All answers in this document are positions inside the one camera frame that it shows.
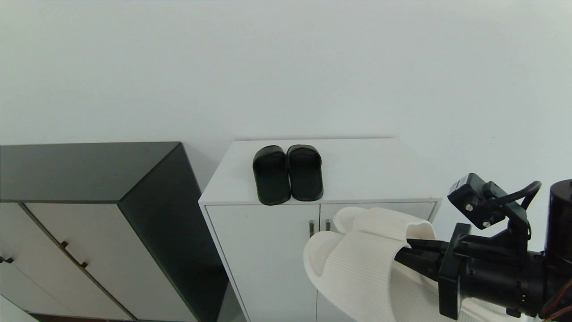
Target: cabinet top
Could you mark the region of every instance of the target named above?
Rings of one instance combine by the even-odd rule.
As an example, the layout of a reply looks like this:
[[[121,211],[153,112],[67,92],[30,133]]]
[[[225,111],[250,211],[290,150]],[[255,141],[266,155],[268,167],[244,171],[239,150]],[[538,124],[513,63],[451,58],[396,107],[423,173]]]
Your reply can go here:
[[[116,203],[179,142],[0,147],[0,201]]]
[[[313,203],[441,201],[430,167],[398,139],[235,141],[199,200],[203,205],[259,205],[252,171],[255,153],[310,144],[322,157],[324,196]],[[291,198],[286,204],[307,203]]]

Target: drawer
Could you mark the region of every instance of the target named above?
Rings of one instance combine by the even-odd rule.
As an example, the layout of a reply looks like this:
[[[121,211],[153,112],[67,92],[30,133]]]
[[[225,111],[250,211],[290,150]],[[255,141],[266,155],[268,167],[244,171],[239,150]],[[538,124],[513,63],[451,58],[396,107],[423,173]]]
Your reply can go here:
[[[2,279],[0,294],[3,297],[27,312],[63,316],[75,315],[20,272],[13,264],[8,262],[0,264],[0,277]]]
[[[16,203],[1,204],[2,254],[76,316],[131,320]]]
[[[141,320],[196,321],[116,205],[28,203],[66,250]]]
[[[331,230],[337,231],[333,226],[333,217],[345,207],[385,208],[428,220],[435,207],[435,202],[323,203],[320,205],[320,230],[325,230],[325,222],[330,220],[332,222]]]

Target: white slipper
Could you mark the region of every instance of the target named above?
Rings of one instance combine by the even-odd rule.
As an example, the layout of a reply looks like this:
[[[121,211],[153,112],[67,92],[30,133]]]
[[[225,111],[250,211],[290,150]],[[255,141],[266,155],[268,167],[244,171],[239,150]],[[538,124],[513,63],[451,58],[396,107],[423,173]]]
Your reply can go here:
[[[308,277],[329,301],[358,322],[450,321],[439,314],[436,286],[431,290],[417,272],[392,260],[408,246],[406,238],[434,239],[430,223],[386,209],[353,207],[339,214],[334,224],[346,235],[323,231],[304,249]],[[496,322],[507,317],[494,314],[491,320],[490,313],[485,310],[483,318],[462,312],[459,320]]]

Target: robotic arm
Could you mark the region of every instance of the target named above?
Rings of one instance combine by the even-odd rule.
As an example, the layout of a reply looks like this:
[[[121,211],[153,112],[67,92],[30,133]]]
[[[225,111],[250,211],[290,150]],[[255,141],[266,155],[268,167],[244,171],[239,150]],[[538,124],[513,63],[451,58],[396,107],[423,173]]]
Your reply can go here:
[[[439,312],[451,319],[458,319],[462,300],[473,297],[514,317],[572,321],[572,180],[550,188],[546,247],[532,252],[526,209],[540,186],[535,181],[507,194],[468,174],[451,187],[449,201],[479,229],[508,217],[507,229],[480,237],[470,234],[471,225],[457,223],[450,242],[408,239],[411,248],[395,260],[438,282]]]

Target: cabinet handle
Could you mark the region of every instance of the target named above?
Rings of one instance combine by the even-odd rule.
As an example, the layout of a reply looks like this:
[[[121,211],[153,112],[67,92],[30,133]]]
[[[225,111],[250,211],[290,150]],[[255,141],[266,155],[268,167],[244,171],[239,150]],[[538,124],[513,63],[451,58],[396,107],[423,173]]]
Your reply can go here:
[[[8,264],[12,263],[14,260],[10,257],[8,259],[4,259],[4,257],[0,256],[0,263],[7,262]]]
[[[67,257],[68,257],[69,259],[71,259],[76,265],[81,266],[82,268],[88,267],[88,263],[83,262],[83,263],[80,264],[80,262],[78,262],[78,261],[70,254],[70,252],[69,252],[68,250],[66,250],[66,247],[69,245],[66,241],[62,241],[60,245],[62,246],[62,250],[63,250],[64,253],[66,253]]]
[[[310,220],[309,225],[310,225],[310,237],[312,237],[314,236],[314,221]]]

